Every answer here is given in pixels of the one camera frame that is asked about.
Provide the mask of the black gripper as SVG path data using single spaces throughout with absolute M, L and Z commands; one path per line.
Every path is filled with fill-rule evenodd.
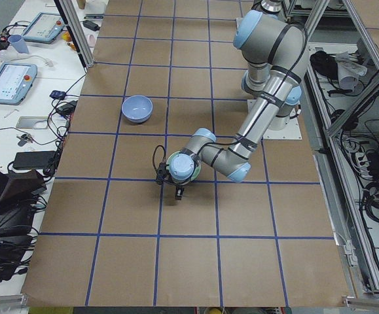
M 175 200 L 182 200 L 183 192 L 185 190 L 185 185 L 174 184 L 174 186 L 175 186 L 175 195 L 174 195 Z

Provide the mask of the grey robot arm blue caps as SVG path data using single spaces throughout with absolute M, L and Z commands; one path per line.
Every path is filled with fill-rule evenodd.
M 247 61 L 242 85 L 255 97 L 253 108 L 231 143 L 218 143 L 211 131 L 198 129 L 180 151 L 162 162 L 157 183 L 174 185 L 175 198 L 180 200 L 185 185 L 197 178 L 202 164 L 235 183 L 242 182 L 251 169 L 249 159 L 265 131 L 304 78 L 307 43 L 305 28 L 273 18 L 265 11 L 246 13 L 237 27 L 233 45 Z

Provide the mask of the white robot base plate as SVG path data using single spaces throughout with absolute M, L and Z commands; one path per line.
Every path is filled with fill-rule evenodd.
M 297 108 L 299 104 L 299 99 L 287 99 L 265 131 L 263 139 L 301 140 L 302 136 L 298 123 L 301 110 Z

